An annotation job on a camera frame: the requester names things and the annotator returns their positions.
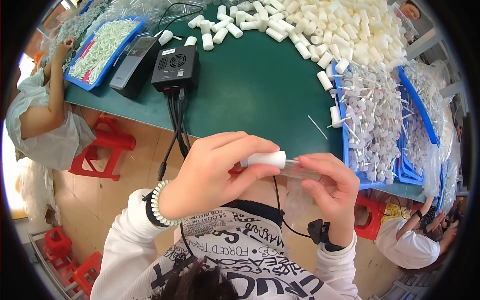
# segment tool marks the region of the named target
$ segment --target finger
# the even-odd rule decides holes
[[[280,169],[274,166],[263,164],[250,166],[231,182],[225,190],[225,195],[230,200],[236,199],[255,181],[278,174]]]
[[[360,186],[360,179],[343,163],[338,165],[332,160],[319,161],[306,156],[299,156],[299,162],[300,165],[305,169],[316,171],[321,175],[329,176],[337,182],[337,186],[340,185],[354,189],[358,189]]]
[[[233,165],[255,153],[272,153],[279,151],[280,147],[272,141],[255,135],[248,135],[234,140],[222,147],[215,149],[219,161]]]

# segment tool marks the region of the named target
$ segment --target hand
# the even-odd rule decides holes
[[[301,167],[322,175],[323,183],[306,179],[302,187],[317,202],[322,215],[330,221],[328,238],[334,245],[347,247],[352,242],[360,179],[331,153],[315,153],[298,157]]]
[[[178,176],[160,193],[158,210],[174,220],[203,214],[239,197],[252,183],[280,174],[277,167],[257,164],[239,175],[228,173],[254,153],[271,153],[280,147],[245,132],[223,132],[196,140]]]
[[[75,41],[76,39],[74,37],[69,37],[59,43],[55,48],[55,52],[53,52],[52,63],[63,65],[65,57],[75,45]]]

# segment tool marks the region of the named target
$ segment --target person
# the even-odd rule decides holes
[[[425,204],[410,219],[402,216],[393,217],[380,226],[375,244],[386,258],[401,268],[417,270],[433,265],[442,254],[448,251],[455,239],[459,220],[455,220],[445,229],[441,239],[438,239],[439,233],[435,233],[439,225],[443,224],[446,227],[444,212],[426,226],[420,223],[419,228],[425,228],[422,230],[423,234],[414,231],[429,211],[432,202],[433,197],[427,197]]]
[[[322,175],[322,183],[301,184],[330,221],[312,274],[284,255],[280,202],[287,189],[272,178],[280,170],[256,164],[229,173],[254,153],[278,150],[245,132],[196,140],[172,182],[130,195],[108,233],[90,299],[360,299],[352,283],[358,177],[330,153],[298,157]],[[185,218],[184,237],[157,257],[154,238],[169,224],[163,218]]]
[[[73,159],[96,139],[92,128],[101,112],[64,102],[62,66],[75,44],[67,38],[55,48],[45,68],[11,86],[5,127],[15,147],[31,160],[57,170],[70,168]]]
[[[407,18],[411,20],[416,21],[421,18],[420,9],[411,0],[404,1],[402,6],[400,6],[400,10]]]

